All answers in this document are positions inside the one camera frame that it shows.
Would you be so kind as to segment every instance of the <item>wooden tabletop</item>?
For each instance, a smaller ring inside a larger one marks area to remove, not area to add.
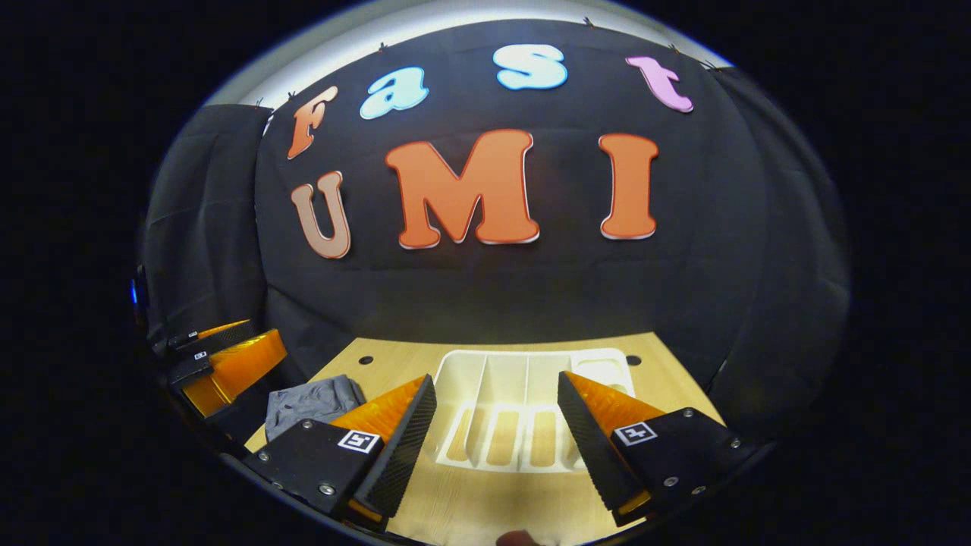
[[[449,345],[357,338],[311,381],[346,374],[366,399],[421,375],[435,377],[453,350],[577,351],[619,349],[641,359],[629,366],[638,399],[665,412],[691,406],[724,425],[715,406],[681,363],[653,333],[558,343]],[[373,361],[363,365],[362,357]],[[246,443],[251,452],[266,445],[264,427]],[[560,473],[488,472],[436,463],[422,449],[397,515],[387,530],[442,546],[492,546],[506,531],[526,529],[544,545],[572,546],[615,534],[618,528],[585,471]]]

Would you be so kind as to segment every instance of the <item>orange letter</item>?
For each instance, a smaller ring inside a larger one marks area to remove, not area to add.
[[[484,133],[465,163],[462,176],[430,143],[413,142],[387,153],[387,165],[398,172],[405,230],[398,243],[406,249],[430,249],[441,233],[428,224],[427,205],[455,243],[465,240],[472,215],[483,202],[483,221],[476,237],[488,245],[530,243],[540,226],[529,218],[523,170],[533,136],[515,129]]]
[[[314,207],[311,206],[314,187],[305,184],[297,187],[290,194],[290,200],[297,207],[297,217],[300,218],[300,227],[304,230],[307,243],[314,252],[323,257],[344,257],[351,249],[351,231],[348,229],[348,219],[344,216],[344,203],[341,201],[339,191],[342,180],[340,171],[327,173],[317,180],[317,188],[320,193],[323,193],[330,220],[334,224],[334,236],[331,238],[324,237],[320,233],[317,216],[314,215]]]
[[[320,122],[323,121],[323,103],[334,100],[336,96],[337,86],[332,85],[301,106],[293,115],[297,122],[293,127],[293,144],[290,146],[290,151],[286,153],[287,159],[293,159],[310,148],[311,143],[314,142],[314,135],[310,134],[310,129],[320,127]]]
[[[618,133],[600,137],[600,150],[610,156],[614,171],[610,216],[600,223],[600,232],[608,239],[654,235],[657,222],[651,218],[651,160],[657,157],[657,144]]]

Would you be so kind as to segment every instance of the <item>hand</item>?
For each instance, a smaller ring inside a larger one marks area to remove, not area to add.
[[[540,546],[525,530],[511,530],[495,539],[495,546]]]

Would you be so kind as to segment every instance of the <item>gray cloth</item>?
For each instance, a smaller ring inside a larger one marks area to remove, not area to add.
[[[272,442],[304,419],[330,423],[364,401],[360,387],[346,375],[270,392],[266,406],[266,441]]]

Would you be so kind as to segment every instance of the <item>plastic organizer tray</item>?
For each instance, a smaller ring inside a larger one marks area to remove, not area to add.
[[[452,351],[435,376],[438,409],[424,449],[440,464],[492,472],[586,469],[556,405],[564,370],[634,395],[617,349]]]

